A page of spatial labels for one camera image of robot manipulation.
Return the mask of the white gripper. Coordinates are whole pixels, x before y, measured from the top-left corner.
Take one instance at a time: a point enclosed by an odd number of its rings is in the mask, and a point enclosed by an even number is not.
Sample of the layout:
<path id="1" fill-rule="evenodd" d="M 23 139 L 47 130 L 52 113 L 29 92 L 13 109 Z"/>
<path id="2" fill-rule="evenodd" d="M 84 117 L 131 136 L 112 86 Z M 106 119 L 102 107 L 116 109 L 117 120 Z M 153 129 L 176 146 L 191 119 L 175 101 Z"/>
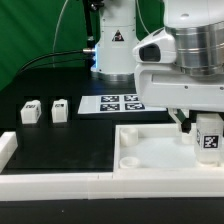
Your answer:
<path id="1" fill-rule="evenodd" d="M 224 112 L 224 28 L 161 28 L 134 49 L 136 91 L 189 134 L 189 111 Z"/>

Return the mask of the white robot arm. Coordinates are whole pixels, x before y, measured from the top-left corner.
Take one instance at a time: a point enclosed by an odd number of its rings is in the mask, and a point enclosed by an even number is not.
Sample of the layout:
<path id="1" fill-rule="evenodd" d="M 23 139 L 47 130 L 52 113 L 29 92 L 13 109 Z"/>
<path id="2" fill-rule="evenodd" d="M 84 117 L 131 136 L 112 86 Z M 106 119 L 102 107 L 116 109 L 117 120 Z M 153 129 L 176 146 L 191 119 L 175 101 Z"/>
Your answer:
<path id="1" fill-rule="evenodd" d="M 163 27 L 139 40 L 137 0 L 90 0 L 100 15 L 95 77 L 135 80 L 140 101 L 172 117 L 199 112 L 197 128 L 223 128 L 224 0 L 162 0 Z"/>

